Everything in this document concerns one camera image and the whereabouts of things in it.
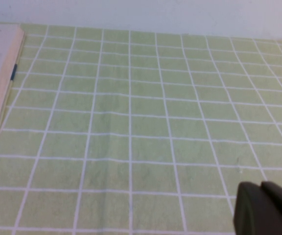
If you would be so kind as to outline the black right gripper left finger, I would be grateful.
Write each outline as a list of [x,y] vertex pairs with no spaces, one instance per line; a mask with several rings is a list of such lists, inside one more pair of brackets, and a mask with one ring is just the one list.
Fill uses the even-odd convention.
[[256,184],[238,185],[234,213],[237,235],[282,235],[282,215]]

